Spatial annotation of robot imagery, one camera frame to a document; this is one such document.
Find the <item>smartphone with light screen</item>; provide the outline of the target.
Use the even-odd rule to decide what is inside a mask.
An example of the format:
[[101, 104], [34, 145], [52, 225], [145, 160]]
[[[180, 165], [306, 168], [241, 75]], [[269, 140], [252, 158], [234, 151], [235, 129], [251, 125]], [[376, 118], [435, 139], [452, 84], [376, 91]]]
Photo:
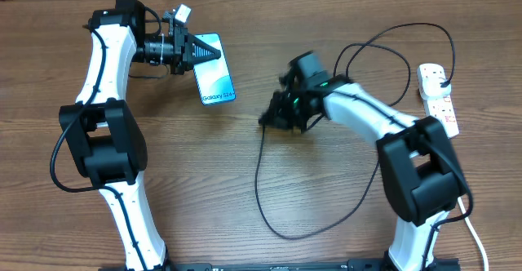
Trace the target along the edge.
[[217, 60], [196, 64], [193, 72], [204, 105], [222, 104], [236, 99], [221, 39], [217, 33], [197, 34], [197, 38], [221, 51]]

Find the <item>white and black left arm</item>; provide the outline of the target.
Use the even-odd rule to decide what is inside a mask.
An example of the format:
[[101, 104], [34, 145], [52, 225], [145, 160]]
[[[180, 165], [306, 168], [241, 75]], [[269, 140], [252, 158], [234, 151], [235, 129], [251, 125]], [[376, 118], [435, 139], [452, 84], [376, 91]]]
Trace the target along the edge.
[[163, 64], [172, 74], [183, 74], [223, 55], [189, 33], [189, 7], [181, 4], [155, 17], [158, 24], [168, 24], [167, 33], [147, 32], [150, 11], [139, 0], [116, 0], [114, 8], [94, 11], [85, 26], [92, 38], [86, 81], [75, 103], [60, 108], [62, 133], [50, 160], [54, 184], [77, 193], [60, 183], [55, 172], [60, 147], [67, 144], [79, 174], [91, 182], [86, 190], [103, 196], [126, 253], [125, 270], [175, 267], [146, 196], [146, 141], [126, 102], [130, 66]]

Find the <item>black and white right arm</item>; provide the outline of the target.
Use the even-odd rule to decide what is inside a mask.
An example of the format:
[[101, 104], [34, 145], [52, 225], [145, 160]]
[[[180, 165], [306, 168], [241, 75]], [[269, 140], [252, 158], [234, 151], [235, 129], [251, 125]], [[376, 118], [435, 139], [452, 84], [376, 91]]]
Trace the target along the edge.
[[456, 259], [434, 256], [440, 228], [466, 219], [452, 217], [458, 199], [472, 195], [442, 123], [401, 113], [343, 75], [332, 76], [308, 51], [289, 63], [280, 78], [262, 127], [310, 129], [309, 119], [325, 117], [343, 124], [375, 146], [383, 188], [397, 214], [395, 237], [382, 259], [353, 259], [351, 270], [459, 270]]

